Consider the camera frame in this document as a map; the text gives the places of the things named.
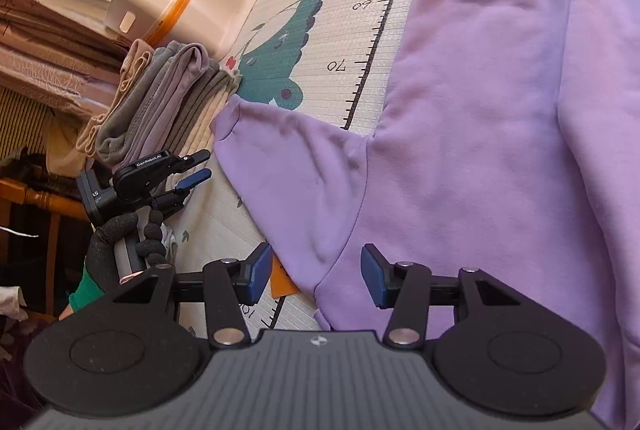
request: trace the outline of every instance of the stack of folded clothes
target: stack of folded clothes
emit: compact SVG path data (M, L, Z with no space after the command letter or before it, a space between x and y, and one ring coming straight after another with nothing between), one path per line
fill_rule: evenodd
M114 171L163 149L186 155L210 148L209 123L240 80L200 44L171 42L153 50L136 40L109 110L89 120L76 147Z

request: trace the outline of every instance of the play mat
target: play mat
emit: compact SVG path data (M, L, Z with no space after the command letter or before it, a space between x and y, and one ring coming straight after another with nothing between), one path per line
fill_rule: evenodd
M223 61L244 79L243 98L310 114L363 135L382 110L386 80L411 0L258 0ZM218 168L171 220L179 272L210 260L245 258L263 240ZM300 293L242 306L249 330L315 330L310 299ZM204 307L182 307L180 323L205 336Z

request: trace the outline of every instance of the teal dinosaur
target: teal dinosaur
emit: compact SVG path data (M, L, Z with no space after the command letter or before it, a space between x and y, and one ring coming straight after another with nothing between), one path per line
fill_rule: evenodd
M269 40L242 56L239 70L242 85L238 93L248 101L275 100L278 106L293 110L302 103L302 89L290 79L308 41L307 31L322 0L300 0L289 21Z

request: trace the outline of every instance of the folded gray garment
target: folded gray garment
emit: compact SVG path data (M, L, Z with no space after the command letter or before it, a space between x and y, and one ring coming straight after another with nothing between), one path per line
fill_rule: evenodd
M168 63L168 70L155 92L147 92L141 120L130 126L134 138L122 164L162 149L183 96L209 68L209 54L200 44L181 45Z
M158 87L168 69L168 61L179 47L178 42L171 42L168 47L156 48L151 62L127 98L102 124L95 138L95 156L107 167L113 168L124 159L133 139L133 131L129 128L139 116L147 92L153 86Z
M207 105L212 96L229 82L230 76L220 70L220 66L211 60L212 67L191 87L189 94L185 96L180 111L176 117L171 131L162 146L174 154L184 146L191 128L195 124L202 109Z

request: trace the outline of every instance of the white circular logo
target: white circular logo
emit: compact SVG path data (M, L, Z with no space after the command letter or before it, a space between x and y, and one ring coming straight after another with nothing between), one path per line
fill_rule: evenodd
M322 347L323 345L326 345L327 343L329 343L329 340L326 339L321 334L316 334L316 336L312 337L311 340L309 341L312 344L314 344L316 347Z

